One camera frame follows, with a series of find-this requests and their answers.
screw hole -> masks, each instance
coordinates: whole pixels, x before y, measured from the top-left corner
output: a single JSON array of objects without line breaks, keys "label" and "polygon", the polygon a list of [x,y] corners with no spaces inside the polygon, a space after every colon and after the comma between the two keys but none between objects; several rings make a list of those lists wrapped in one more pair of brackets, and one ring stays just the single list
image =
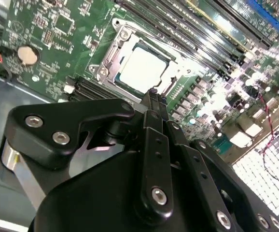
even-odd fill
[{"label": "screw hole", "polygon": [[208,177],[206,176],[205,173],[201,173],[201,176],[206,180]]},{"label": "screw hole", "polygon": [[64,135],[61,135],[61,134],[57,136],[57,139],[65,139],[65,138],[66,137]]},{"label": "screw hole", "polygon": [[194,156],[193,158],[194,158],[194,160],[195,160],[196,162],[199,163],[199,158],[198,158],[198,157]]},{"label": "screw hole", "polygon": [[157,155],[157,157],[158,157],[159,159],[162,159],[162,155],[161,155],[160,152],[156,152],[155,154]]}]

integrated circuit chip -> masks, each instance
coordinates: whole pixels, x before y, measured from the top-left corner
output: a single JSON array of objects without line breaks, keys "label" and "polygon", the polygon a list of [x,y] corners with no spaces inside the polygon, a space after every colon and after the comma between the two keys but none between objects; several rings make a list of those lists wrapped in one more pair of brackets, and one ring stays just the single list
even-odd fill
[{"label": "integrated circuit chip", "polygon": [[146,93],[157,86],[167,64],[154,54],[136,47],[125,67],[121,71],[120,80],[133,89]]},{"label": "integrated circuit chip", "polygon": [[68,35],[74,27],[74,21],[62,14],[58,14],[54,22],[54,27],[61,33]]}]

black wire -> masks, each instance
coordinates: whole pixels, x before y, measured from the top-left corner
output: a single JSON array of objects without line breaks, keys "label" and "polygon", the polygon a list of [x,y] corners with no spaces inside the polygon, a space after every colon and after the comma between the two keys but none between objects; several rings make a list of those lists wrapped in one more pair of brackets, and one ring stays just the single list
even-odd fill
[{"label": "black wire", "polygon": [[5,87],[8,84],[8,82],[10,82],[12,80],[13,74],[4,62],[0,63],[0,65],[7,72],[7,78],[3,82],[0,83],[0,88],[2,88],[2,87]]}]

green circuit board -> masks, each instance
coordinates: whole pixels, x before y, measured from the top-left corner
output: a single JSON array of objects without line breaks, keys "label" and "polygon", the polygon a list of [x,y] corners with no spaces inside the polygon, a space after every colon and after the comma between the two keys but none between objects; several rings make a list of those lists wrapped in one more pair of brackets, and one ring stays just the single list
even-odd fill
[{"label": "green circuit board", "polygon": [[[153,1],[141,0],[141,3],[151,4]],[[229,5],[257,30],[259,30],[267,39],[272,41],[270,49],[259,49],[254,53],[254,44],[252,40],[229,20],[225,19],[219,12],[212,8],[206,0],[185,0],[183,3],[192,11],[192,13],[206,22],[219,35],[226,38],[227,41],[239,47],[239,51],[252,53],[252,66],[263,73],[267,83],[279,84],[279,32],[273,28],[265,19],[256,14],[248,7],[243,0],[227,0]],[[259,3],[270,12],[279,21],[279,2],[273,7],[262,0]],[[137,12],[145,14],[147,18],[166,27],[164,22],[160,22],[157,16],[146,12],[146,8],[137,1],[133,2],[132,7]],[[23,65],[19,62],[17,55],[5,59],[6,64],[12,72],[17,74],[17,81],[28,88],[44,95],[54,101],[58,101],[64,93],[63,88],[67,77],[76,78],[81,76],[86,80],[101,85],[95,75],[90,72],[89,66],[100,64],[106,55],[110,45],[117,35],[112,26],[112,20],[119,18],[134,22],[147,33],[159,36],[157,27],[152,27],[147,20],[134,14],[128,9],[120,6],[112,0],[12,0],[8,14],[7,25],[2,38],[2,44],[8,48],[14,49],[29,44],[39,52],[39,60],[35,65]],[[163,43],[171,44],[164,37],[159,37]],[[232,46],[224,44],[224,48],[234,55],[239,55]],[[221,63],[216,56],[207,57],[214,67],[222,69]],[[203,69],[190,66],[187,73],[182,73],[175,85],[167,92],[168,111],[171,114],[181,102],[181,99],[189,91],[190,86],[200,76],[207,83],[211,83],[205,90],[204,96],[214,88],[226,88],[227,83],[220,80],[215,69],[204,67]],[[233,88],[224,93],[230,93],[241,85],[239,81],[232,84]],[[121,92],[116,92],[109,86],[101,85],[102,88],[117,96],[124,97]],[[250,105],[256,103],[254,99],[247,99]],[[198,137],[214,143],[217,138],[214,137],[214,130],[211,124],[202,118],[197,118],[198,123],[189,124],[188,116],[193,109],[187,109],[185,114],[179,119],[179,122],[189,139]],[[239,116],[235,109],[220,110],[225,115],[223,124],[229,120],[234,120]]]}]

ram slot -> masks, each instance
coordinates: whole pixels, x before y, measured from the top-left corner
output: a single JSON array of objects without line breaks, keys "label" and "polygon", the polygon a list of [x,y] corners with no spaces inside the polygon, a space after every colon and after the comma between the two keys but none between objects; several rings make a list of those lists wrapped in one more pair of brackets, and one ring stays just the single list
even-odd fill
[{"label": "ram slot", "polygon": [[[206,51],[209,55],[213,56],[215,59],[219,60],[220,62],[227,61],[232,63],[231,56],[232,54],[229,53],[226,49],[222,46],[219,46],[214,40],[209,39],[203,32],[198,30],[194,27],[191,23],[185,21],[180,14],[176,13],[172,7],[168,7],[167,3],[159,0],[150,0],[151,4],[154,4],[156,8],[164,14],[164,17],[169,18],[176,24],[176,27],[179,28],[179,31],[182,33],[187,33],[190,38],[193,37],[195,40],[195,44]],[[213,55],[207,51],[207,48],[213,52]]]},{"label": "ram slot", "polygon": [[153,15],[153,17],[159,21],[160,25],[164,25],[167,29],[170,29],[178,39],[182,38],[183,41],[187,42],[188,44],[193,44],[196,51],[198,51],[199,48],[204,51],[208,55],[206,59],[208,59],[210,62],[218,62],[217,65],[219,67],[223,65],[223,60],[220,57],[207,49],[204,44],[199,43],[199,41],[190,37],[189,34],[186,34],[180,25],[175,25],[168,19],[164,18],[157,8],[154,8],[152,5],[145,2],[145,0],[136,0],[136,5],[140,6],[142,9],[145,9],[146,12],[149,12],[151,15]]},{"label": "ram slot", "polygon": [[175,20],[173,20],[174,22],[171,22],[168,18],[165,18],[166,15],[163,15],[164,12],[160,11],[160,9],[156,8],[154,4],[151,3],[147,3],[143,0],[137,0],[137,4],[141,3],[141,5],[145,8],[148,9],[150,12],[152,12],[152,14],[158,18],[158,20],[160,20],[161,22],[163,22],[163,24],[167,24],[168,26],[171,26],[173,30],[178,31],[179,33],[181,33],[181,35],[183,35],[185,38],[187,38],[188,40],[190,40],[197,48],[197,50],[200,48],[202,51],[204,51],[206,54],[208,54],[208,56],[210,58],[213,58],[214,60],[218,61],[221,64],[223,64],[227,59],[219,56],[219,54],[217,54],[214,50],[212,50],[211,48],[208,48],[208,46],[206,46],[204,43],[202,43],[195,34],[192,34],[192,31],[188,31],[186,30],[183,26],[181,26],[180,24],[178,24]]},{"label": "ram slot", "polygon": [[236,10],[223,0],[205,0],[212,8],[218,11],[225,19],[232,23],[237,29],[252,39],[264,49],[269,49],[273,43],[264,36],[257,28],[243,18]]},{"label": "ram slot", "polygon": [[159,23],[153,21],[152,19],[149,19],[147,15],[145,15],[143,12],[140,12],[134,8],[132,4],[125,1],[118,2],[123,8],[131,12],[134,16],[137,16],[141,20],[145,21],[147,24],[151,25],[154,30],[156,30],[161,37],[164,39],[167,39],[168,42],[170,42],[172,45],[174,45],[177,49],[180,49],[182,52],[188,54],[188,56],[193,59],[194,61],[198,62],[201,66],[209,67],[212,70],[219,70],[220,67],[215,66],[215,64],[212,64],[210,60],[206,60],[204,57],[202,57],[196,50],[193,48],[190,48],[189,46],[182,43],[180,39],[177,39],[177,36],[174,36],[173,34],[169,33],[164,29],[164,26],[158,25]]},{"label": "ram slot", "polygon": [[234,47],[234,46],[231,43],[228,44],[229,42],[225,41],[222,38],[220,38],[220,40],[222,41],[222,42],[220,42],[219,40],[212,38],[210,36],[210,34],[206,32],[206,29],[201,30],[200,28],[198,28],[197,24],[199,24],[200,22],[199,22],[199,19],[197,19],[196,16],[193,15],[193,13],[192,13],[192,15],[184,16],[182,14],[182,12],[180,12],[176,7],[174,7],[173,4],[171,4],[169,1],[159,0],[158,2],[160,4],[162,4],[164,7],[166,7],[167,10],[172,12],[172,14],[174,14],[178,18],[177,20],[179,20],[180,23],[184,23],[187,26],[189,26],[190,28],[192,28],[192,30],[194,32],[196,32],[197,34],[204,37],[207,41],[210,41],[210,43],[212,43],[214,46],[216,46],[219,50],[222,50],[227,55],[229,55],[229,56],[232,55],[232,53],[230,53],[224,46],[227,46],[227,45],[229,45],[230,47]]},{"label": "ram slot", "polygon": [[70,101],[101,100],[118,98],[115,94],[100,86],[80,78],[75,84],[75,91],[70,94]]},{"label": "ram slot", "polygon": [[226,46],[228,49],[231,49],[232,52],[238,51],[241,54],[246,52],[244,47],[240,47],[235,40],[230,39],[229,36],[223,36],[215,28],[211,26],[211,22],[205,17],[197,16],[191,9],[189,9],[185,4],[185,0],[166,0],[171,4],[172,8],[175,8],[179,12],[182,12],[187,18],[191,19],[191,24],[197,25],[200,27],[201,31],[205,31],[211,39],[219,41],[221,46]]}]

